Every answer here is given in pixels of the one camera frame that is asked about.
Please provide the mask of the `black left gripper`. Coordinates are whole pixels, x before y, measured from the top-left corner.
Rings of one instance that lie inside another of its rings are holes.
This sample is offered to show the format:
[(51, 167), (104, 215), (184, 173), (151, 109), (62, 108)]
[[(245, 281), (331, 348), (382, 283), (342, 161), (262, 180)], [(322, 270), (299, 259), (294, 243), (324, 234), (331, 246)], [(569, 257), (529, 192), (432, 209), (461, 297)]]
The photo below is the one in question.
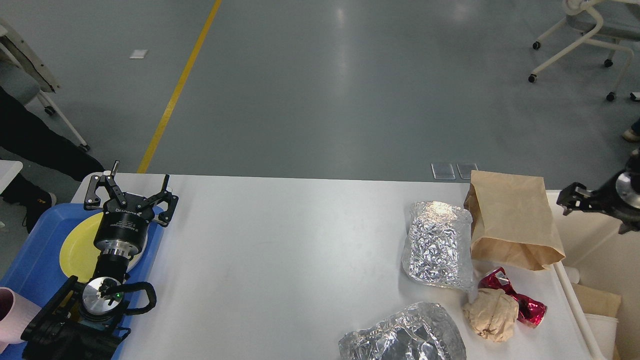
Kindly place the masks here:
[[(134, 210), (126, 210), (129, 201), (115, 182), (120, 163), (116, 160), (110, 170), (90, 176), (83, 209), (103, 210), (93, 240), (100, 254), (132, 258), (146, 249), (150, 223), (157, 223), (163, 228), (169, 226), (178, 207), (179, 198), (169, 189), (170, 175), (165, 174), (160, 191), (150, 197), (138, 196), (134, 201)], [(104, 203), (97, 194), (101, 188), (105, 189), (109, 196)], [(166, 205), (166, 209), (155, 213), (155, 207), (159, 207), (160, 204)]]

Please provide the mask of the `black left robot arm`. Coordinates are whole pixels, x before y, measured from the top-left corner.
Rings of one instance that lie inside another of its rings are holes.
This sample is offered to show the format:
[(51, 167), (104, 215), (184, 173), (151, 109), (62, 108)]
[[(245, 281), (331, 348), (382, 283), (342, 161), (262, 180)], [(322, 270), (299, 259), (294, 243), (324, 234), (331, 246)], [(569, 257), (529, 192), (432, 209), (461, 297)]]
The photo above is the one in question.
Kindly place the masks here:
[(84, 282), (69, 276), (26, 325), (24, 360), (110, 360), (131, 333), (122, 321), (157, 305), (153, 285), (131, 281), (128, 267), (146, 246), (150, 225), (170, 224), (179, 198), (169, 189), (169, 174), (152, 196), (122, 191), (115, 181), (118, 166), (115, 161), (91, 176), (83, 202), (86, 211), (102, 214), (93, 239), (94, 271)]

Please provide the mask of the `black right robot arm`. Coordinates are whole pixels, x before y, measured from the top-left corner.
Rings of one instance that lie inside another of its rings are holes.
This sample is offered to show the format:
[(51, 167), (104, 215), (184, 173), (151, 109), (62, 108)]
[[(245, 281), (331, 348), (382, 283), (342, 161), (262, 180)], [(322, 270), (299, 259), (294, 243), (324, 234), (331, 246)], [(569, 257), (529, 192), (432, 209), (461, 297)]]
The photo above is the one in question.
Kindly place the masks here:
[(620, 235), (640, 230), (640, 155), (631, 152), (624, 168), (615, 173), (599, 189), (589, 190), (574, 182), (558, 194), (557, 205), (563, 215), (574, 211), (605, 214), (621, 221)]

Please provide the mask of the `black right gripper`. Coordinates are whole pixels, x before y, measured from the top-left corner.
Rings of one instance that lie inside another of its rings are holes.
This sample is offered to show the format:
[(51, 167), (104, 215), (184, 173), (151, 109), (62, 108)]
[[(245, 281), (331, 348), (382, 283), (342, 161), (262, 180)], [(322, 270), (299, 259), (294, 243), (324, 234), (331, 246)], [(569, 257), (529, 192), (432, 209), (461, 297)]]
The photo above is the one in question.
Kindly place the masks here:
[(618, 234), (640, 231), (640, 174), (624, 170), (615, 174), (603, 186), (589, 190), (580, 182), (573, 182), (562, 189), (557, 205), (562, 215), (572, 212), (606, 214), (622, 221)]

